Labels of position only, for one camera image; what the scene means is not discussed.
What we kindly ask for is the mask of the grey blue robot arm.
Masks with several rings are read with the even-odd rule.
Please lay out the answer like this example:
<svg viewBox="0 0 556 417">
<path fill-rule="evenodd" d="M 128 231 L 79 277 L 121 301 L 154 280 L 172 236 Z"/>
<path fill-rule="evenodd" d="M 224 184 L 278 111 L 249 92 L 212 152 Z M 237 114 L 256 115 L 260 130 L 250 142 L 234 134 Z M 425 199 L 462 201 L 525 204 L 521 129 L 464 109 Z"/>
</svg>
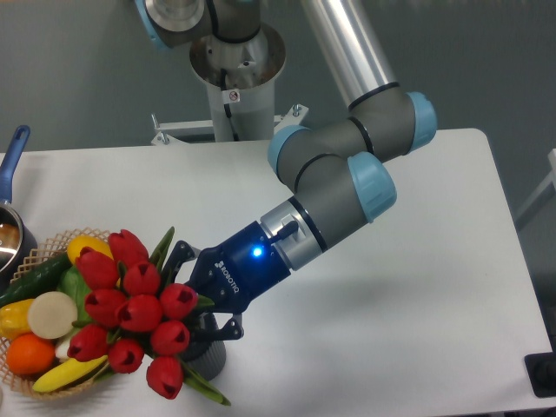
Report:
<svg viewBox="0 0 556 417">
<path fill-rule="evenodd" d="M 172 272 L 193 259 L 190 286 L 214 311 L 230 314 L 223 328 L 197 330 L 194 340 L 238 339 L 253 299 L 395 203 L 384 164 L 431 142 L 434 107 L 400 89 L 358 1 L 302 3 L 349 111 L 345 121 L 317 130 L 275 123 L 285 46 L 261 20 L 259 2 L 139 1 L 136 8 L 152 43 L 189 45 L 216 141 L 268 140 L 268 163 L 292 193 L 216 247 L 199 255 L 176 248 L 170 256 Z"/>
</svg>

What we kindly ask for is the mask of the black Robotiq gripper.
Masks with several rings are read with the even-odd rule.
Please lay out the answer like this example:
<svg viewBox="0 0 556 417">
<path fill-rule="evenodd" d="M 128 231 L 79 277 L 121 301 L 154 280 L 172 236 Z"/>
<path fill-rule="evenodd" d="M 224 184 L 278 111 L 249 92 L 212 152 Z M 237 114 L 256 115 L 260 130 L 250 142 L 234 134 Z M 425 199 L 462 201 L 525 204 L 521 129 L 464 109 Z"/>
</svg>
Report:
<svg viewBox="0 0 556 417">
<path fill-rule="evenodd" d="M 182 265 L 196 258 L 188 285 L 209 298 L 216 313 L 233 314 L 221 328 L 212 313 L 187 319 L 190 340 L 197 343 L 241 339 L 241 313 L 252 300 L 290 276 L 290 268 L 258 222 L 202 251 L 178 241 L 162 268 L 162 281 L 174 282 Z"/>
</svg>

